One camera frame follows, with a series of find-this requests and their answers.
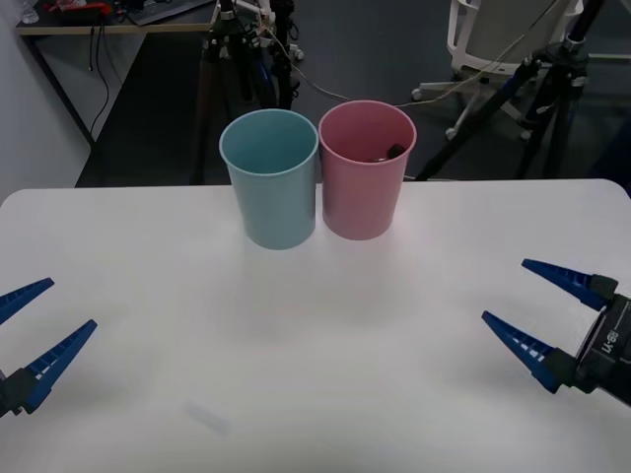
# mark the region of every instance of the black tripod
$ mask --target black tripod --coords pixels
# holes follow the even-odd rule
[[[544,65],[549,66],[550,69],[526,116],[520,121],[523,128],[531,130],[531,135],[526,143],[516,178],[522,179],[526,176],[553,117],[555,117],[554,130],[543,177],[556,177],[566,152],[576,106],[587,81],[587,66],[590,57],[584,50],[585,35],[603,3],[604,0],[591,0],[572,32],[562,43],[551,44],[527,57],[515,75],[475,114],[469,116],[454,139],[423,168],[415,180],[427,180],[439,172],[506,101],[514,97],[529,80],[536,77]]]
[[[269,47],[273,57],[272,74],[278,82],[278,99],[272,74],[263,59],[260,38],[252,22],[244,24],[237,16],[233,0],[221,0],[219,16],[202,45],[197,85],[197,107],[193,128],[193,172],[191,185],[204,183],[204,163],[214,109],[223,103],[228,119],[231,119],[230,104],[226,97],[226,87],[221,69],[220,53],[226,47],[237,66],[239,83],[244,101],[252,101],[256,96],[261,108],[290,109],[298,95],[300,83],[292,76],[291,60],[282,48],[274,43]],[[272,0],[272,11],[276,15],[276,38],[289,51],[288,35],[291,15],[294,12],[293,0]]]

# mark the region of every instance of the table surface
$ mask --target table surface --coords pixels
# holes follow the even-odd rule
[[[230,187],[21,191],[0,294],[56,285],[1,327],[1,368],[99,328],[36,413],[0,421],[2,471],[628,472],[631,409],[549,394],[480,315],[573,352],[596,313],[522,259],[631,293],[630,241],[600,180],[406,183],[383,236],[318,218],[280,252]]]
[[[39,21],[31,25],[20,22],[16,26],[19,35],[68,35],[68,34],[90,34],[92,26],[66,27],[59,22],[57,14],[46,12],[37,3],[35,9],[39,14]],[[187,33],[187,32],[207,32],[210,29],[210,21],[215,10],[215,3],[210,3],[194,10],[182,13],[175,17],[166,18],[155,24],[138,27],[126,19],[123,23],[109,20],[105,24],[106,34],[146,34],[146,33]]]

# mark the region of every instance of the plastic cup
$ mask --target plastic cup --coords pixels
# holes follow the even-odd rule
[[[316,128],[289,110],[253,111],[222,133],[245,232],[257,244],[287,249],[316,226]]]
[[[416,127],[401,110],[378,101],[350,101],[319,123],[323,216],[341,237],[370,239],[392,223],[416,144]],[[388,150],[404,151],[384,161]]]

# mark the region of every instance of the white cable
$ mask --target white cable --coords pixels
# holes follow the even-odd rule
[[[509,45],[506,49],[504,49],[502,51],[502,53],[499,56],[497,56],[497,58],[495,58],[493,61],[489,62],[486,66],[484,66],[482,69],[480,69],[480,71],[477,74],[471,76],[470,78],[468,78],[468,79],[466,79],[466,80],[464,80],[462,82],[458,82],[452,88],[448,89],[447,91],[445,91],[444,93],[442,93],[441,95],[436,97],[435,99],[431,99],[431,100],[428,100],[428,101],[410,101],[408,103],[395,104],[394,106],[396,106],[396,107],[405,107],[405,106],[413,106],[413,105],[424,105],[424,104],[428,104],[428,103],[434,103],[436,101],[441,101],[441,100],[447,98],[448,96],[450,96],[451,94],[453,94],[455,91],[460,89],[465,84],[468,84],[470,82],[475,81],[482,74],[484,74],[489,67],[491,67],[493,64],[496,64],[495,67],[490,71],[490,74],[492,74],[493,72],[495,72],[495,70],[498,67],[500,67],[500,65],[502,64],[501,61],[513,50],[513,48],[515,46],[517,46],[526,37],[526,35],[528,33],[530,33],[532,28],[534,28],[534,26],[538,22],[540,22],[543,18],[545,18],[554,9],[554,7],[556,6],[557,3],[559,3],[559,1],[560,0],[554,0],[554,2],[552,2],[545,9],[545,11],[539,16],[539,18],[536,19],[532,25],[530,25],[530,27],[528,28],[528,30],[524,34],[522,34],[515,41],[513,41],[511,43],[511,45]],[[292,67],[294,69],[296,69],[296,71],[305,79],[305,81],[307,82],[307,84],[309,84],[310,87],[312,87],[313,89],[315,89],[318,92],[321,92],[322,94],[325,94],[325,95],[327,95],[329,97],[338,99],[340,101],[352,101],[353,100],[353,99],[349,99],[348,97],[344,97],[344,96],[341,96],[339,94],[335,94],[335,93],[333,93],[331,91],[328,91],[327,89],[324,89],[324,88],[320,87],[318,84],[316,84],[311,79],[309,79],[307,77],[307,75],[303,71],[301,71],[300,68],[296,64],[294,64],[291,56],[289,55],[289,53],[285,49],[285,45],[282,44],[278,40],[276,35],[272,32],[272,30],[270,28],[267,27],[267,25],[265,23],[263,23],[263,21],[262,21],[262,19],[260,19],[260,17],[259,17],[259,20],[260,20],[261,26],[272,36],[272,39],[274,39],[274,41],[280,46],[281,50],[283,51],[283,54],[285,54],[285,56],[290,60],[290,62],[292,64]]]

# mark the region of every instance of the light blue cup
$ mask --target light blue cup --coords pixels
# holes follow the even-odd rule
[[[219,140],[245,232],[257,244],[287,249],[316,227],[316,128],[289,110],[253,111]]]

